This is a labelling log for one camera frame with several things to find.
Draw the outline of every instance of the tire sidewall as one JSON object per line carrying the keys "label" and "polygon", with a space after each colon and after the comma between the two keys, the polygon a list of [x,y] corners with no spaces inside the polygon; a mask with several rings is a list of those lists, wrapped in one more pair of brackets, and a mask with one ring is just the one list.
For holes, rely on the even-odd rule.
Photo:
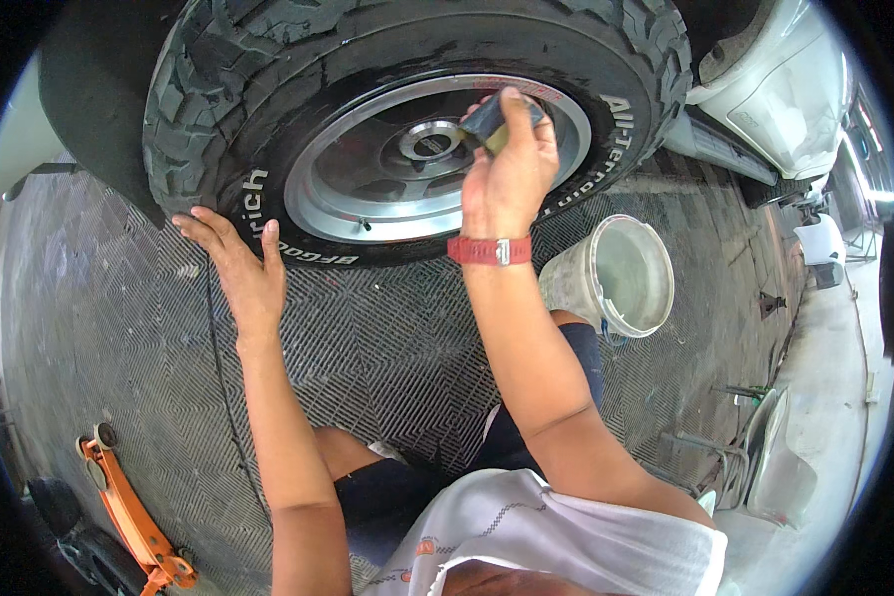
{"label": "tire sidewall", "polygon": [[[283,202],[285,179],[313,137],[356,105],[419,80],[459,74],[520,76],[562,91],[584,109],[592,128],[590,151],[580,168],[544,199],[536,223],[612,184],[646,156],[661,117],[650,97],[657,82],[649,80],[642,57],[621,49],[625,45],[614,27],[575,15],[562,23],[430,6],[414,15],[416,20],[394,6],[388,14],[375,10],[370,33],[328,51],[312,44],[318,55],[309,56],[307,66],[274,89],[233,139],[229,156],[219,165],[216,196],[220,211],[256,254],[261,254],[260,228],[269,219],[280,222],[279,250],[288,264],[384,266],[444,254],[446,238],[455,232],[385,244],[330,241],[299,228]],[[440,14],[431,15],[438,10]],[[540,45],[538,39],[546,41]],[[305,59],[304,51],[292,59],[296,56],[297,63]],[[372,67],[365,70],[364,65]],[[484,89],[484,94],[491,92]],[[617,120],[614,112],[631,119]],[[618,122],[633,127],[620,128]]]}

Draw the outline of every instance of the black pants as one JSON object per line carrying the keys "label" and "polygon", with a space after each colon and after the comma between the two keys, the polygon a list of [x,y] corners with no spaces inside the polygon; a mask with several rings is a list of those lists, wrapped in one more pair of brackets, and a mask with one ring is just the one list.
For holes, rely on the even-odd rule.
{"label": "black pants", "polygon": [[[580,359],[593,400],[599,407],[603,379],[596,332],[592,326],[583,323],[560,325],[560,332]],[[543,476],[504,405],[490,425],[477,457],[463,473],[486,468],[529,468]],[[447,483],[448,479],[439,474],[410,467],[395,459],[382,459],[336,481],[334,490],[344,512],[348,549],[377,566],[383,566],[417,516]]]}

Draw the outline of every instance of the silver rim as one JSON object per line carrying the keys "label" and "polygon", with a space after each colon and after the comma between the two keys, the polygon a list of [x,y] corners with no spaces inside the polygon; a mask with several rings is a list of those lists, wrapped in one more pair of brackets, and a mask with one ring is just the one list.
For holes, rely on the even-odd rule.
{"label": "silver rim", "polygon": [[380,244],[460,228],[460,185],[473,156],[457,129],[467,106],[512,85],[553,118],[556,188],[583,163],[589,118],[565,93],[504,74],[443,76],[394,89],[344,113],[310,142],[288,174],[285,208],[305,232]]}

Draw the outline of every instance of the right hand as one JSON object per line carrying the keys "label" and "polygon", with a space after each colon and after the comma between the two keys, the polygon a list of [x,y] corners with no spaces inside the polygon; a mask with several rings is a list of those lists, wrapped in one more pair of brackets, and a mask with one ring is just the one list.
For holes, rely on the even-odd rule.
{"label": "right hand", "polygon": [[[493,159],[482,147],[474,151],[474,165],[460,194],[460,235],[496,240],[523,238],[530,232],[539,205],[560,170],[560,155],[553,121],[544,115],[534,128],[525,101],[529,100],[513,87],[501,91],[501,111],[510,140]],[[471,106],[467,115],[480,104]]]}

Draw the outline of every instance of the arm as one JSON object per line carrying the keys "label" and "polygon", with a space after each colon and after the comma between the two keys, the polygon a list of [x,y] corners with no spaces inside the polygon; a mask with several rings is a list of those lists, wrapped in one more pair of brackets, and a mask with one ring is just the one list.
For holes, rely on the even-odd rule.
{"label": "arm", "polygon": [[[464,181],[460,233],[469,237],[525,237],[559,168],[552,122],[544,118],[532,129],[519,94],[508,92],[501,107],[510,141],[493,160],[479,149]],[[702,507],[643,470],[602,423],[532,265],[465,265],[463,278],[503,402],[557,492],[715,528]]]}
{"label": "arm", "polygon": [[285,373],[278,321],[285,304],[285,267],[278,226],[262,233],[258,261],[228,220],[205,207],[193,220],[176,216],[182,235],[212,257],[238,326],[245,400],[262,490],[272,510],[274,594],[350,594],[344,518],[314,433]]}

